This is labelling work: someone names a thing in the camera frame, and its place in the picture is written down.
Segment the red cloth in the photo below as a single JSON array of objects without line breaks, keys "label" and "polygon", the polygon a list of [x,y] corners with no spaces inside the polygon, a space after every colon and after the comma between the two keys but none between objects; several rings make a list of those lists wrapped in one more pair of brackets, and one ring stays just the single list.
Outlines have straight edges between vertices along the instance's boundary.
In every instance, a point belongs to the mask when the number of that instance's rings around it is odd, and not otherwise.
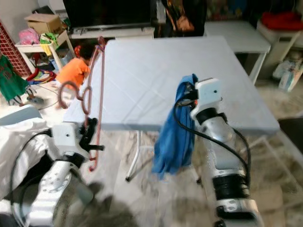
[{"label": "red cloth", "polygon": [[303,30],[301,15],[293,12],[279,14],[263,13],[262,23],[272,30],[300,31]]},{"label": "red cloth", "polygon": [[75,47],[75,50],[74,50],[77,58],[80,58],[80,48],[81,48],[81,46],[78,45]]}]

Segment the black cable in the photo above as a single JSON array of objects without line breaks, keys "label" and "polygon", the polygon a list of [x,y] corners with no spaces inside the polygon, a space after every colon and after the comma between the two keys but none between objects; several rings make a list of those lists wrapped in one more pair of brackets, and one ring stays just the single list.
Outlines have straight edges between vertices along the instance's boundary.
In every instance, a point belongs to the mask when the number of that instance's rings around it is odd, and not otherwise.
[{"label": "black cable", "polygon": [[202,137],[204,139],[207,139],[207,140],[209,140],[211,142],[214,142],[217,145],[219,145],[219,146],[227,149],[229,152],[231,152],[232,154],[234,154],[242,162],[242,164],[244,166],[244,169],[245,169],[245,172],[246,172],[246,184],[249,186],[250,185],[250,170],[249,170],[248,164],[243,160],[243,158],[235,150],[233,150],[232,148],[230,148],[226,144],[222,143],[221,141],[215,140],[212,137],[210,137],[210,136],[208,136],[208,135],[206,135],[204,133],[198,132],[196,130],[193,130],[193,129],[191,129],[191,128],[185,126],[185,125],[183,125],[179,121],[179,119],[177,118],[177,114],[176,114],[177,106],[178,106],[179,102],[181,102],[182,100],[186,99],[187,97],[188,97],[188,95],[185,95],[185,96],[181,97],[180,99],[178,99],[176,101],[176,103],[174,105],[174,108],[173,108],[173,115],[174,115],[175,121],[178,123],[178,125],[181,128],[187,130],[188,132],[191,132],[192,134],[195,134],[195,135],[200,136],[200,137]]},{"label": "black cable", "polygon": [[243,141],[244,146],[246,148],[246,152],[247,152],[247,166],[248,166],[248,172],[249,174],[247,174],[247,178],[248,178],[248,186],[250,185],[250,170],[251,170],[251,151],[250,151],[250,146],[247,142],[247,140],[245,139],[245,137],[236,129],[234,129],[234,132],[240,137],[240,139]]},{"label": "black cable", "polygon": [[50,129],[47,129],[45,131],[42,131],[42,132],[39,132],[35,135],[33,135],[23,146],[23,148],[21,149],[21,151],[19,152],[19,154],[17,155],[15,161],[14,161],[14,165],[12,167],[12,170],[10,172],[10,181],[9,181],[9,195],[10,195],[10,209],[11,209],[11,213],[13,215],[13,218],[14,220],[18,223],[19,226],[23,227],[25,226],[25,222],[23,221],[24,217],[21,217],[22,219],[19,220],[16,216],[16,213],[15,213],[15,209],[14,209],[14,193],[13,193],[13,184],[14,184],[14,174],[15,174],[15,170],[16,170],[16,167],[17,167],[17,163],[18,163],[18,160],[19,158],[21,157],[21,154],[22,152],[24,151],[25,147],[29,144],[29,142],[34,139],[36,136],[39,136],[39,135],[49,135],[51,136],[51,130]]}]

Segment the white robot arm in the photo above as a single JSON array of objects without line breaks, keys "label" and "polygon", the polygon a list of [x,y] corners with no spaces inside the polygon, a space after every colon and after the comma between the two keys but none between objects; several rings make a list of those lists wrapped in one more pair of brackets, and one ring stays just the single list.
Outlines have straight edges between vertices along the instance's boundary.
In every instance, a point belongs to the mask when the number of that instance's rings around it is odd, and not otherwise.
[{"label": "white robot arm", "polygon": [[11,206],[19,226],[27,227],[30,224],[33,227],[62,227],[74,195],[78,196],[84,205],[92,201],[94,195],[83,182],[79,168],[89,160],[90,150],[104,149],[104,146],[89,144],[97,123],[95,118],[88,119],[86,127],[63,122],[51,130],[39,133],[51,137],[60,157],[54,160],[51,169],[41,179],[38,195],[32,203],[28,217],[25,218],[22,209],[19,209],[18,218]]},{"label": "white robot arm", "polygon": [[[247,165],[241,157],[232,153],[236,134],[241,134],[228,125],[223,113],[217,112],[222,100],[220,91],[220,81],[210,78],[197,82],[186,95],[189,100],[197,100],[190,114],[197,126],[195,134],[204,137],[207,149],[207,162],[216,197],[215,209],[221,219],[214,226],[263,227],[256,202],[250,197],[250,159]],[[188,105],[189,100],[180,100],[175,106],[184,105],[182,103]]]}]

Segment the cardboard box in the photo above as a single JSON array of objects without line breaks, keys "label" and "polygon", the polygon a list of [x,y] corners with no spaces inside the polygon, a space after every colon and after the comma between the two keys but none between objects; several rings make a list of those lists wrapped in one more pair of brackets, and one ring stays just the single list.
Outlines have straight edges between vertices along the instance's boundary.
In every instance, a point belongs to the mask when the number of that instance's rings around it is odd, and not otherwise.
[{"label": "cardboard box", "polygon": [[61,20],[58,15],[35,13],[26,18],[27,25],[41,35],[42,33],[52,32],[60,34],[62,32]]}]

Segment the wall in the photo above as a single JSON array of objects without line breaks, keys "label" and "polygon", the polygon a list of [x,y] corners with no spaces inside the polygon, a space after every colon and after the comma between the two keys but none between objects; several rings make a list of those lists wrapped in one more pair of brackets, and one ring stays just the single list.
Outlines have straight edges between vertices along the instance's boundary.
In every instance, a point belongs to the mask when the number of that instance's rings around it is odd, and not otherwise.
[{"label": "wall", "polygon": [[0,19],[14,42],[19,32],[27,28],[25,17],[39,8],[37,0],[0,0]]}]

